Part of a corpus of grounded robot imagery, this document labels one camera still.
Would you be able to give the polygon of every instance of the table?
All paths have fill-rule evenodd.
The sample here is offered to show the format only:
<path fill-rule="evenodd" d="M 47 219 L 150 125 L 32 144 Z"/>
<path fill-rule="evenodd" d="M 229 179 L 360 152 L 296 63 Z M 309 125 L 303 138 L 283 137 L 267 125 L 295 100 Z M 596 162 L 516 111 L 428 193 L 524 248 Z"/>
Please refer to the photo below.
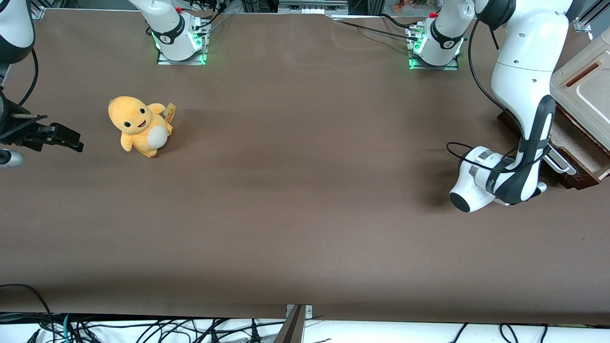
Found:
<path fill-rule="evenodd" d="M 358 20 L 400 33 L 381 19 Z M 408 69 L 400 38 L 321 15 L 234 15 L 208 64 L 157 66 L 137 12 L 49 10 L 26 103 L 82 134 L 1 171 L 0 283 L 54 312 L 578 322 L 610 318 L 610 186 L 551 187 L 463 214 L 455 140 L 516 144 L 456 72 Z M 473 48 L 485 87 L 489 32 Z M 26 59 L 5 94 L 19 99 Z M 172 102 L 158 158 L 125 153 L 110 99 Z M 0 311 L 40 311 L 6 291 Z"/>

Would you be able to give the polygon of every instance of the plush toy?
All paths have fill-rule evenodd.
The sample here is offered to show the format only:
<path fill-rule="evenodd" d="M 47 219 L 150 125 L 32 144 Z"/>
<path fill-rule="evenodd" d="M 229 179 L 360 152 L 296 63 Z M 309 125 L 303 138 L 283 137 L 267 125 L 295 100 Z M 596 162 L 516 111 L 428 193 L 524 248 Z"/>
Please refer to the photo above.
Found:
<path fill-rule="evenodd" d="M 171 103 L 167 108 L 161 104 L 146 106 L 131 96 L 119 96 L 108 105 L 110 120 L 122 131 L 123 149 L 131 151 L 134 146 L 146 157 L 155 157 L 157 149 L 167 142 L 174 131 L 170 123 L 175 112 L 176 107 Z"/>

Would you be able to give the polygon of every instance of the cable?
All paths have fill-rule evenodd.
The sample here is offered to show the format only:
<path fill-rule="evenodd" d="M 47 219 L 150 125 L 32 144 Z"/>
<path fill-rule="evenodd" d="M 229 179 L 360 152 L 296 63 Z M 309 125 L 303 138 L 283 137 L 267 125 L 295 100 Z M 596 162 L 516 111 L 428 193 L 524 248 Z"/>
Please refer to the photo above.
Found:
<path fill-rule="evenodd" d="M 218 13 L 216 13 L 216 15 L 214 17 L 212 17 L 212 19 L 210 21 L 208 21 L 207 23 L 205 23 L 203 25 L 195 26 L 195 30 L 202 29 L 202 28 L 212 24 L 214 19 L 218 18 L 218 16 L 221 15 L 222 13 L 223 13 L 222 11 L 218 11 Z"/>
<path fill-rule="evenodd" d="M 488 167 L 486 165 L 479 164 L 477 162 L 474 162 L 474 161 L 471 161 L 471 160 L 467 159 L 465 156 L 460 156 L 460 155 L 456 154 L 453 150 L 451 150 L 449 148 L 450 145 L 459 145 L 459 146 L 463 146 L 465 148 L 473 149 L 472 146 L 466 145 L 464 143 L 459 143 L 459 142 L 448 142 L 445 145 L 445 149 L 447 149 L 447 151 L 449 151 L 450 154 L 452 154 L 453 156 L 457 157 L 460 161 L 466 161 L 466 162 L 468 162 L 470 164 L 473 164 L 473 165 L 475 165 L 477 167 L 481 167 L 483 169 L 490 170 L 492 172 L 499 172 L 499 173 L 517 173 L 517 172 L 522 172 L 522 171 L 526 170 L 527 168 L 531 167 L 532 165 L 536 164 L 540 160 L 542 160 L 544 158 L 544 156 L 546 156 L 548 154 L 548 152 L 551 150 L 550 147 L 547 145 L 544 148 L 544 151 L 542 152 L 542 155 L 540 155 L 540 157 L 538 157 L 537 159 L 533 160 L 530 163 L 527 163 L 527 164 L 522 165 L 522 166 L 518 166 L 515 169 L 506 169 L 506 168 L 496 169 L 496 168 L 490 168 L 490 167 Z M 505 158 L 507 158 L 508 155 L 511 154 L 513 151 L 515 151 L 517 148 L 518 148 L 518 146 L 513 148 L 513 149 L 511 149 L 511 150 L 509 150 L 506 154 L 504 154 L 504 156 L 502 156 L 502 161 Z"/>
<path fill-rule="evenodd" d="M 379 16 L 382 16 L 382 17 L 384 17 L 384 18 L 388 18 L 388 19 L 389 19 L 389 20 L 392 22 L 392 24 L 394 24 L 394 25 L 396 25 L 396 26 L 398 26 L 398 27 L 402 27 L 403 29 L 408 29 L 408 28 L 409 28 L 409 26 L 411 26 L 411 25 L 415 25 L 415 24 L 417 24 L 417 23 L 418 23 L 418 22 L 416 21 L 416 22 L 411 23 L 411 24 L 401 24 L 401 23 L 397 22 L 396 20 L 394 20 L 394 18 L 392 18 L 391 16 L 389 16 L 389 15 L 387 15 L 387 14 L 385 14 L 385 13 L 382 13 L 382 14 L 380 14 Z"/>
<path fill-rule="evenodd" d="M 361 2 L 362 2 L 362 0 L 359 0 L 359 1 L 356 3 L 356 5 L 354 6 L 354 8 L 351 10 L 351 12 L 350 12 L 350 13 L 348 13 L 348 15 L 350 15 L 350 14 L 354 13 L 354 11 L 356 10 L 356 8 L 358 7 L 358 5 L 359 5 Z"/>
<path fill-rule="evenodd" d="M 65 340 L 65 343 L 71 343 L 70 338 L 68 337 L 68 316 L 70 314 L 67 313 L 66 316 L 63 318 L 63 339 Z"/>
<path fill-rule="evenodd" d="M 498 106 L 503 112 L 509 113 L 509 111 L 506 107 L 504 107 L 496 99 L 494 99 L 491 95 L 489 95 L 489 93 L 483 88 L 483 86 L 479 82 L 479 79 L 476 77 L 475 69 L 472 65 L 472 40 L 473 40 L 472 38 L 475 36 L 476 27 L 479 25 L 480 21 L 481 21 L 481 19 L 479 16 L 479 17 L 477 17 L 477 19 L 475 21 L 475 25 L 472 27 L 472 31 L 470 32 L 470 38 L 468 39 L 468 66 L 470 67 L 470 74 L 472 74 L 472 78 L 475 79 L 476 86 L 479 87 L 479 89 L 481 90 L 481 92 L 483 92 L 483 94 L 487 97 L 487 99 L 489 99 L 492 103 L 494 103 L 496 106 Z"/>
<path fill-rule="evenodd" d="M 547 337 L 548 325 L 544 325 L 544 330 L 542 330 L 542 336 L 540 336 L 540 343 L 544 343 L 544 338 Z"/>
<path fill-rule="evenodd" d="M 508 329 L 511 331 L 512 337 L 515 339 L 514 342 L 511 342 L 508 340 L 508 338 L 506 338 L 506 336 L 504 335 L 504 332 L 503 332 L 504 327 L 508 327 Z M 512 327 L 510 325 L 500 324 L 499 329 L 500 329 L 500 336 L 502 336 L 502 338 L 506 341 L 506 343 L 519 343 L 519 340 L 517 339 L 517 335 L 515 334 L 515 331 L 512 329 Z"/>
<path fill-rule="evenodd" d="M 462 327 L 457 331 L 456 336 L 453 338 L 453 341 L 451 341 L 449 343 L 457 343 L 460 335 L 462 334 L 462 331 L 466 328 L 466 325 L 468 325 L 468 322 L 466 322 L 462 325 Z"/>
<path fill-rule="evenodd" d="M 34 49 L 32 49 L 32 55 L 34 56 L 34 60 L 37 61 L 36 55 L 34 54 Z M 36 76 L 34 76 L 34 80 L 36 80 L 37 75 L 38 75 L 38 72 L 36 72 Z M 38 291 L 36 291 L 34 289 L 34 287 L 26 285 L 26 284 L 22 284 L 22 283 L 0 284 L 0 288 L 4 288 L 4 287 L 23 287 L 23 288 L 29 289 L 32 293 L 34 293 L 34 295 L 36 295 L 36 297 L 38 298 L 38 300 L 40 301 L 42 306 L 45 307 L 46 315 L 49 318 L 49 323 L 51 324 L 51 328 L 53 327 L 53 318 L 51 318 L 51 310 L 49 309 L 49 306 L 46 304 L 45 300 L 42 298 L 40 293 L 38 293 Z M 53 343 L 56 343 L 56 332 L 55 332 L 55 330 L 53 330 Z"/>
<path fill-rule="evenodd" d="M 358 24 L 347 23 L 345 21 L 340 21 L 340 20 L 339 20 L 339 22 L 342 23 L 342 24 L 358 27 L 360 29 L 365 29 L 365 30 L 373 31 L 373 32 L 377 32 L 377 33 L 380 33 L 380 34 L 384 34 L 384 35 L 389 35 L 389 36 L 394 36 L 394 37 L 399 37 L 399 38 L 405 38 L 407 40 L 413 40 L 413 41 L 417 40 L 417 38 L 415 38 L 415 37 L 408 37 L 408 36 L 405 36 L 405 35 L 393 34 L 391 32 L 386 32 L 386 31 L 382 31 L 382 30 L 372 29 L 370 27 L 366 27 L 366 26 L 362 26 L 362 25 L 358 25 Z"/>
<path fill-rule="evenodd" d="M 495 34 L 494 34 L 493 30 L 492 30 L 492 27 L 491 26 L 488 26 L 488 27 L 489 27 L 489 33 L 492 35 L 493 45 L 495 45 L 496 50 L 500 50 L 500 46 L 498 45 L 498 41 L 495 38 Z"/>
<path fill-rule="evenodd" d="M 36 56 L 36 51 L 34 50 L 34 48 L 32 48 L 32 58 L 34 59 L 34 78 L 32 79 L 30 89 L 27 90 L 27 93 L 23 96 L 23 99 L 21 99 L 21 101 L 19 102 L 19 106 L 23 106 L 23 104 L 26 103 L 26 100 L 34 91 L 34 87 L 36 87 L 36 82 L 38 81 L 38 57 Z"/>

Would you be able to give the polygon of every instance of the metal bracket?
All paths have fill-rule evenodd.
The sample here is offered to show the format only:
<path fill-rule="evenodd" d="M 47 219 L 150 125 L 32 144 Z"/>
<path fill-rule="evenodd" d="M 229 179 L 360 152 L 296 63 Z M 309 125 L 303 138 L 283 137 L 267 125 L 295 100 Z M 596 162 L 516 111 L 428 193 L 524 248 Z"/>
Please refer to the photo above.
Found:
<path fill-rule="evenodd" d="M 576 17 L 576 20 L 574 21 L 574 30 L 578 31 L 578 32 L 590 32 L 591 31 L 591 25 L 587 24 L 585 26 L 581 26 L 581 21 L 580 18 Z"/>
<path fill-rule="evenodd" d="M 305 319 L 311 319 L 314 317 L 314 306 L 313 305 L 304 305 L 305 306 Z M 295 307 L 295 305 L 286 305 L 286 318 L 290 315 L 290 312 Z"/>
<path fill-rule="evenodd" d="M 559 174 L 566 173 L 568 175 L 576 175 L 576 169 L 568 162 L 559 152 L 549 145 L 551 150 L 548 151 L 543 159 L 551 166 L 551 168 Z"/>

